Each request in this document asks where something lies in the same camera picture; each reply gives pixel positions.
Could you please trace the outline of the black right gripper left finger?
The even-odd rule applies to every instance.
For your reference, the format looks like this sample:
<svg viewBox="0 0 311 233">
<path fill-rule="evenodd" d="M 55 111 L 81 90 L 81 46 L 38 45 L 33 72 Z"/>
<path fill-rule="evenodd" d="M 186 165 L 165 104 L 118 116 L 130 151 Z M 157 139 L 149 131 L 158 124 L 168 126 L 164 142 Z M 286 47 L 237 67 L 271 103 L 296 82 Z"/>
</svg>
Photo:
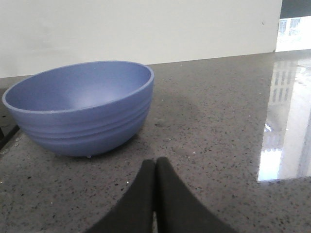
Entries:
<svg viewBox="0 0 311 233">
<path fill-rule="evenodd" d="M 155 162 L 144 160 L 129 189 L 87 233 L 150 233 L 153 225 Z"/>
</svg>

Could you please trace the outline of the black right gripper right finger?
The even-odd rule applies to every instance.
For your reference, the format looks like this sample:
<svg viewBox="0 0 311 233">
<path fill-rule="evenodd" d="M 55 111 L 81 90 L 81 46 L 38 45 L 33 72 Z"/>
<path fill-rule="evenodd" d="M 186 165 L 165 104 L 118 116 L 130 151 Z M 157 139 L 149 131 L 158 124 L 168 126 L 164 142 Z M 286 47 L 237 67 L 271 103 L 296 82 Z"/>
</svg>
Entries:
<svg viewBox="0 0 311 233">
<path fill-rule="evenodd" d="M 166 157 L 156 161 L 159 233 L 235 233 L 186 187 Z"/>
</svg>

